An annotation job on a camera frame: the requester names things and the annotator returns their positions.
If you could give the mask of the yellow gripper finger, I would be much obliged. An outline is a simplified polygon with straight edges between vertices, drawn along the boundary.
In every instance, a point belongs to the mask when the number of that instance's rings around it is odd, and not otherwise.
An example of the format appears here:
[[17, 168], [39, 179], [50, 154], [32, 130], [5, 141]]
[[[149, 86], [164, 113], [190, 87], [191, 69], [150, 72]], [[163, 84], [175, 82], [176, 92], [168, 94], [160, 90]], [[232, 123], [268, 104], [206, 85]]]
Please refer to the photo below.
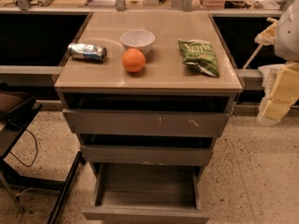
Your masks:
[[271, 68], [266, 78], [264, 98], [257, 120], [266, 126], [279, 123], [299, 100], [299, 63], [286, 62], [279, 70]]
[[265, 46], [273, 45], [275, 43], [277, 25], [277, 22], [273, 22], [266, 29], [256, 35], [254, 42]]

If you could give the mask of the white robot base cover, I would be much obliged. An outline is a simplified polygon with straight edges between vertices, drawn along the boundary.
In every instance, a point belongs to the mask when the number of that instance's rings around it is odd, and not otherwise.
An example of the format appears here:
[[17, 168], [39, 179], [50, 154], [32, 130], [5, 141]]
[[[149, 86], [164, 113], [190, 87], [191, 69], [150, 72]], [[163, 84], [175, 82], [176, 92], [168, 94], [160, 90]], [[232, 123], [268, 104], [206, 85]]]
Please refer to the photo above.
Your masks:
[[267, 88], [274, 84], [277, 71], [283, 67], [282, 63], [279, 64], [268, 64], [258, 68], [258, 71], [262, 74], [262, 87]]

